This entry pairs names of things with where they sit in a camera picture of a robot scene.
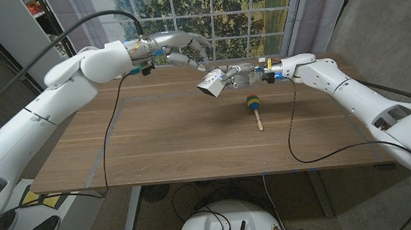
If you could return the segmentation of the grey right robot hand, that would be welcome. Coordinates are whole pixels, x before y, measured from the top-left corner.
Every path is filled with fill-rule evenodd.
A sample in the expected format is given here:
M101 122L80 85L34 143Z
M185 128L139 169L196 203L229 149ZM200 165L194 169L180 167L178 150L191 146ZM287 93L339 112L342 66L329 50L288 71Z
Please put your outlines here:
M273 83L275 74L282 74L283 65L279 61L273 61L270 64L267 62L260 64L240 63L227 66L218 66L221 70L221 80L224 84L224 89L243 89L259 81Z

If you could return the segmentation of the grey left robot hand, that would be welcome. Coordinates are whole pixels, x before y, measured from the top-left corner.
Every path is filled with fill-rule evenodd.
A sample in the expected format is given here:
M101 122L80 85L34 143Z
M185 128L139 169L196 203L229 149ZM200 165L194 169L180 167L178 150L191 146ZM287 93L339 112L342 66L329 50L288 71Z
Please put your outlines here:
M151 70L155 68L153 57L161 54L166 57L169 64L184 65L202 72L208 71L208 68L204 66L208 61L207 52L202 46L206 45L211 48L212 45L201 34L185 31L160 31L148 37L125 41L123 44L130 55L133 66L140 69L142 75L151 73ZM203 63L178 52L180 48L185 47L198 51Z

